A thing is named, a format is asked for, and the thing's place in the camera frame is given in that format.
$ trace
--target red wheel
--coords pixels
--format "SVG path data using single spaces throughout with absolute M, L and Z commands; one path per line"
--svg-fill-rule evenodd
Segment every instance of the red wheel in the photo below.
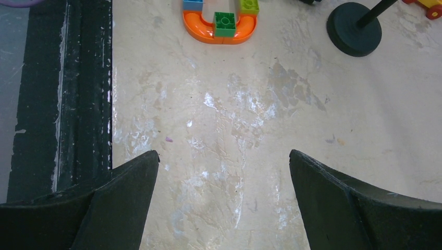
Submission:
M 416 2 L 416 0 L 402 0 L 402 2 L 404 2 L 406 4 L 412 4 L 412 3 Z
M 435 5 L 428 9 L 427 11 L 427 18 L 430 20 L 438 19 L 442 16 L 442 5 Z

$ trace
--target gray floor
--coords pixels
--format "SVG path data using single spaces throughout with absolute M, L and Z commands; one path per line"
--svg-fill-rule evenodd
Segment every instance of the gray floor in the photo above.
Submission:
M 0 6 L 0 203 L 6 202 L 29 9 Z
M 230 10 L 205 2 L 209 21 Z M 231 46 L 193 39 L 181 1 L 114 1 L 114 165 L 161 155 L 141 249 L 308 249 L 293 148 L 442 202 L 442 20 L 397 2 L 379 48 L 352 58 L 325 30 L 344 2 L 260 1 L 253 37 Z

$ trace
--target toy car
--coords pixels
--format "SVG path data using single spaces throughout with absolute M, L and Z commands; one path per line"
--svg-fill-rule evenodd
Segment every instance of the toy car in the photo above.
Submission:
M 426 17 L 430 20 L 442 16 L 442 0 L 402 0 L 406 4 L 417 3 L 427 9 Z

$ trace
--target black stand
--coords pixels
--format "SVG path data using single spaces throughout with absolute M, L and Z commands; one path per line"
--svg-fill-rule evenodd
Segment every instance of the black stand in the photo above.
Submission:
M 382 38 L 377 16 L 396 1 L 382 0 L 371 10 L 353 2 L 339 5 L 328 17 L 328 36 L 347 55 L 362 57 L 370 54 Z

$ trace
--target toy block stud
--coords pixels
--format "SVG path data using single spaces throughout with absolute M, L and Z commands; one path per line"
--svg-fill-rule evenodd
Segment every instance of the toy block stud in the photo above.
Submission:
M 260 12 L 258 0 L 239 0 L 239 5 L 239 12 L 241 14 L 258 15 Z
M 183 0 L 183 10 L 203 11 L 203 0 Z
M 215 12 L 213 17 L 214 36 L 232 38 L 236 33 L 235 14 Z

